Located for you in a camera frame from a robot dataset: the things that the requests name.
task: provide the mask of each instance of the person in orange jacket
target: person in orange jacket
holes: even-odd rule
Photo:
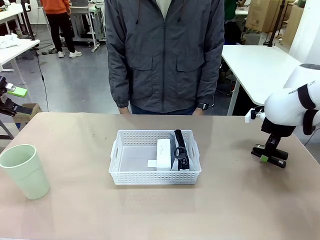
[[[60,41],[59,28],[61,28],[63,32],[66,46],[70,51],[69,57],[76,58],[82,56],[80,51],[76,51],[74,41],[72,39],[72,30],[69,21],[69,15],[71,13],[69,0],[40,0],[40,2],[48,19],[51,28],[52,40],[56,50],[58,51],[59,58],[63,58],[65,56]]]

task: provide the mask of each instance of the green tape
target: green tape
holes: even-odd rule
[[[25,96],[27,96],[28,90],[25,88],[16,86],[14,91],[8,91],[7,93],[13,96],[24,98]]]
[[[269,157],[267,157],[267,156],[265,156],[265,155],[262,155],[261,157],[260,157],[260,159],[261,159],[261,161],[262,162],[268,162],[268,159],[269,159]]]

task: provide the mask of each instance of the basket handle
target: basket handle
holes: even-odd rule
[[[200,154],[199,154],[199,149],[198,149],[198,145],[197,145],[196,140],[193,140],[193,145],[192,145],[192,147],[193,147],[193,150],[194,150],[194,155],[195,155],[195,157],[196,157],[197,159],[199,159]]]
[[[116,148],[116,141],[114,141],[113,144],[112,144],[112,150],[111,150],[111,154],[110,154],[110,158],[111,159],[115,154],[115,148]]]

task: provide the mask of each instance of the jacket zipper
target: jacket zipper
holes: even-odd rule
[[[162,113],[165,111],[165,64],[166,64],[166,21],[163,23],[163,54],[162,54]]]

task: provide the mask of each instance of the jacket pocket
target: jacket pocket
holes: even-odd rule
[[[153,57],[128,52],[126,59],[130,67],[130,97],[133,100],[150,97],[153,94]]]
[[[202,65],[205,62],[203,55],[178,56],[176,61],[177,70],[177,93],[183,99],[196,100],[197,88],[201,78]]]

